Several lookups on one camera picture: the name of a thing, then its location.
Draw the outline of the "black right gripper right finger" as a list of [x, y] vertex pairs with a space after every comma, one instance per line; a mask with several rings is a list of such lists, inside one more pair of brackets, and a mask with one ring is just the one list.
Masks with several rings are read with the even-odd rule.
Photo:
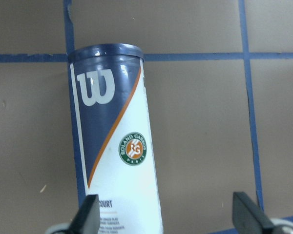
[[277, 234], [278, 228], [245, 192], [234, 192], [232, 223], [239, 234]]

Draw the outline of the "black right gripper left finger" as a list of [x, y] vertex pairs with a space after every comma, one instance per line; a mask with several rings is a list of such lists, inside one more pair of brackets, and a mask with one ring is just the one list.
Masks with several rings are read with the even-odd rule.
[[98, 195], [87, 195], [68, 227], [69, 234], [97, 234], [100, 227]]

